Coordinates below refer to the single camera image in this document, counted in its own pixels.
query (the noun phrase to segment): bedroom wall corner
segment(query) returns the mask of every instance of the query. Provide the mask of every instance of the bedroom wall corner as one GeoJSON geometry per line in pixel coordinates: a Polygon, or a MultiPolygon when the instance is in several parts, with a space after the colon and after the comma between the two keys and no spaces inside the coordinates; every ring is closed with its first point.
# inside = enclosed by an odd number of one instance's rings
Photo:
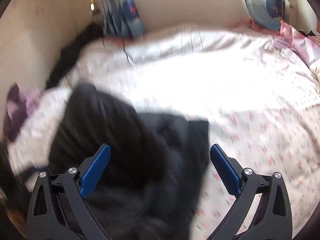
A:
{"type": "Polygon", "coordinates": [[[44,88],[61,49],[92,21],[90,0],[12,0],[0,19],[0,133],[8,88],[44,88]]]}
{"type": "Polygon", "coordinates": [[[298,11],[298,30],[305,33],[317,30],[317,17],[307,0],[296,0],[298,11]]]}

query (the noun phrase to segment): bed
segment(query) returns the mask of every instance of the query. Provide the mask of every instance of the bed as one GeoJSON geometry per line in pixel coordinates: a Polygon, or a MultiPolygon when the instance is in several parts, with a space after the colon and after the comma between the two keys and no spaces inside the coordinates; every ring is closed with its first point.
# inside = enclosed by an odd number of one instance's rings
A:
{"type": "MultiPolygon", "coordinates": [[[[72,88],[93,83],[140,112],[181,114],[210,122],[209,144],[256,173],[282,173],[292,208],[293,237],[320,199],[320,82],[274,37],[248,28],[213,29],[182,23],[118,45],[96,40],[81,52],[59,87],[45,92],[39,109],[8,146],[15,174],[32,163],[46,165],[51,142],[72,88]]],[[[32,190],[36,176],[27,182],[32,190]]],[[[235,198],[213,165],[203,179],[191,239],[206,239],[235,198]]],[[[239,232],[245,231],[257,196],[239,232]]]]}

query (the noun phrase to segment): blanket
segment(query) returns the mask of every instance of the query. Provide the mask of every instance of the blanket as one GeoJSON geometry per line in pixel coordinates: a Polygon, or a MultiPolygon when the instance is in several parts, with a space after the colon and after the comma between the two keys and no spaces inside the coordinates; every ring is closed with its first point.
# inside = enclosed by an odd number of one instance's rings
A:
{"type": "MultiPolygon", "coordinates": [[[[54,135],[71,87],[88,80],[140,112],[166,112],[210,122],[210,144],[258,174],[278,171],[292,209],[293,236],[319,203],[320,83],[289,49],[275,49],[273,37],[242,31],[213,30],[183,23],[126,46],[94,42],[82,52],[66,88],[46,91],[14,144],[10,164],[19,174],[29,163],[48,164],[54,135]]],[[[33,183],[28,182],[29,190],[33,183]]],[[[235,198],[227,194],[209,165],[190,239],[207,239],[235,198]]],[[[251,223],[257,195],[239,233],[251,223]]]]}
{"type": "Polygon", "coordinates": [[[106,233],[113,240],[188,239],[209,160],[208,122],[138,115],[81,84],[52,142],[49,169],[78,167],[102,143],[111,160],[86,201],[106,233]]]}

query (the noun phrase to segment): pink fabric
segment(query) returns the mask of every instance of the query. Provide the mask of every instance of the pink fabric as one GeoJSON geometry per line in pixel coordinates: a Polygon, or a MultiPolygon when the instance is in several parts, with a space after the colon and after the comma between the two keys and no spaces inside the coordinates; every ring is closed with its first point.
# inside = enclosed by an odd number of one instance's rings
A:
{"type": "Polygon", "coordinates": [[[132,43],[135,42],[134,39],[124,39],[124,38],[119,38],[119,37],[111,37],[107,36],[103,38],[105,41],[111,41],[112,43],[116,43],[119,47],[123,47],[126,45],[131,45],[132,43]]]}
{"type": "Polygon", "coordinates": [[[320,47],[317,45],[320,44],[318,38],[307,38],[284,21],[281,22],[280,36],[299,52],[308,67],[320,59],[320,47]]]}
{"type": "Polygon", "coordinates": [[[317,32],[320,33],[320,20],[317,19],[317,32]]]}
{"type": "Polygon", "coordinates": [[[291,49],[304,63],[304,58],[300,55],[300,53],[289,43],[287,42],[283,37],[278,36],[273,39],[272,43],[273,47],[276,49],[291,49]]]}
{"type": "Polygon", "coordinates": [[[32,115],[40,104],[41,92],[38,88],[30,89],[26,92],[20,92],[20,98],[25,102],[28,115],[32,115]]]}
{"type": "Polygon", "coordinates": [[[262,34],[270,34],[270,35],[274,35],[274,36],[280,35],[280,31],[273,31],[273,30],[270,30],[264,26],[261,26],[261,25],[257,24],[255,22],[255,20],[252,18],[244,19],[236,27],[238,27],[238,26],[246,26],[246,27],[251,28],[253,31],[258,32],[258,33],[262,33],[262,34]]]}

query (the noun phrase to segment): wall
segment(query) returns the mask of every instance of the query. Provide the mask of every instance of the wall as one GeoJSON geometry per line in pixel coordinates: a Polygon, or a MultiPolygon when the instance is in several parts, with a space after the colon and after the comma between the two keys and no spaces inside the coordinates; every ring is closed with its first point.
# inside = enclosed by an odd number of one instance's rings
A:
{"type": "Polygon", "coordinates": [[[0,129],[7,90],[44,87],[60,50],[92,21],[90,0],[12,0],[0,19],[0,129]]]}
{"type": "Polygon", "coordinates": [[[296,0],[298,10],[298,29],[305,33],[316,33],[317,17],[307,0],[296,0]]]}
{"type": "Polygon", "coordinates": [[[146,31],[184,21],[229,27],[249,17],[244,0],[135,0],[146,31]]]}

